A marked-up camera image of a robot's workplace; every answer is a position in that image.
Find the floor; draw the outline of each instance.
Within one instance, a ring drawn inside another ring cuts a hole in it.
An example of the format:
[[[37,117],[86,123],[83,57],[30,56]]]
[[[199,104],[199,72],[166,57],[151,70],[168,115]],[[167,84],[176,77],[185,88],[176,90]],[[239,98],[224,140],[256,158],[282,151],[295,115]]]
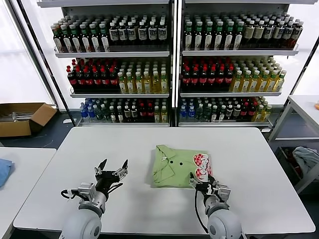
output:
[[[69,130],[72,128],[72,124],[65,123],[63,121],[68,119],[68,115],[58,115],[56,114],[48,125],[38,134],[28,137],[14,137],[14,138],[0,138],[0,142],[5,147],[39,147],[39,148],[56,148],[58,149]],[[303,119],[295,114],[292,115],[279,135],[279,137],[293,137],[293,136],[319,136],[314,130],[306,125]],[[276,150],[278,146],[283,146],[282,143],[272,143],[271,148]],[[308,147],[315,148],[319,150],[318,143],[308,144]],[[289,235],[286,239],[318,239],[319,238],[319,197],[318,195],[301,195],[301,200],[304,203],[309,215],[314,221],[316,232],[311,234],[301,234],[301,235]],[[22,237],[32,237],[34,239],[57,239],[59,234],[52,233],[43,235],[40,232],[35,231],[24,231],[15,230],[11,239],[20,239]],[[100,238],[108,239],[136,239],[141,236],[120,236],[120,235],[102,235]],[[156,239],[158,236],[143,236],[145,239]],[[271,237],[271,239],[281,239],[282,237]]]

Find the black cable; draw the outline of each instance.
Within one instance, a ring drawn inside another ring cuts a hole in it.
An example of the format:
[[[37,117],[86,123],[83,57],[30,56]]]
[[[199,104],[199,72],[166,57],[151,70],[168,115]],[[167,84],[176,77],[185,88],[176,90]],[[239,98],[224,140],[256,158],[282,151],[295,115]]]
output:
[[[207,230],[207,228],[204,226],[204,224],[203,224],[203,222],[201,221],[201,219],[200,219],[200,217],[199,217],[199,214],[198,214],[198,210],[197,210],[197,190],[195,191],[195,212],[196,212],[196,216],[197,216],[197,218],[198,218],[198,220],[199,220],[199,223],[201,224],[201,226],[203,227],[203,229],[204,229],[204,231],[206,232],[206,233],[208,233],[208,230]]]

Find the metal table leg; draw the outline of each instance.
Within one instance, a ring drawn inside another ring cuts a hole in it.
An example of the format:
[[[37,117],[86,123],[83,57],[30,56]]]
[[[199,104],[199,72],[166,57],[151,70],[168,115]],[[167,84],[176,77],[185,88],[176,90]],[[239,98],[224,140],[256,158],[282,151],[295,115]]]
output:
[[[283,127],[283,122],[286,120],[286,117],[292,113],[293,110],[294,109],[292,108],[291,103],[289,102],[287,107],[285,108],[283,114],[280,116],[274,130],[271,132],[271,134],[268,138],[268,142],[276,140],[281,128]]]

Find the folded shirt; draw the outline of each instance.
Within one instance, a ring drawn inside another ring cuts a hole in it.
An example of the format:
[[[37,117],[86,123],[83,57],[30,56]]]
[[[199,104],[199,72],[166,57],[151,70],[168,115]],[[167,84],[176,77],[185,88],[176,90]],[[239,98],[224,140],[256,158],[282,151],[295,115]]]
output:
[[[4,183],[6,182],[9,176],[11,166],[12,166],[11,161],[0,159],[0,187],[2,187]]]
[[[153,180],[157,187],[190,187],[190,173],[201,181],[208,180],[211,167],[206,151],[156,146]]]

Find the shelf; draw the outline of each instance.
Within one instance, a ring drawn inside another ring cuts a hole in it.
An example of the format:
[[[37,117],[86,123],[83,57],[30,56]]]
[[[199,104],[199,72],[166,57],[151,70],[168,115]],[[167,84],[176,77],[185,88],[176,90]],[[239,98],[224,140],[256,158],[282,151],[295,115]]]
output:
[[[72,98],[168,98],[169,94],[76,94]]]
[[[169,51],[55,53],[57,58],[168,57]]]
[[[181,127],[272,127],[270,122],[179,122]]]
[[[183,51],[183,56],[295,56],[299,52],[298,45],[293,50],[218,50],[218,51]]]
[[[38,6],[69,7],[69,6],[102,6],[102,5],[136,5],[136,4],[168,4],[168,0],[42,0]]]
[[[254,96],[279,96],[281,92],[251,92],[251,93],[180,93],[181,97],[254,97]]]
[[[318,0],[185,0],[185,3],[315,4]]]

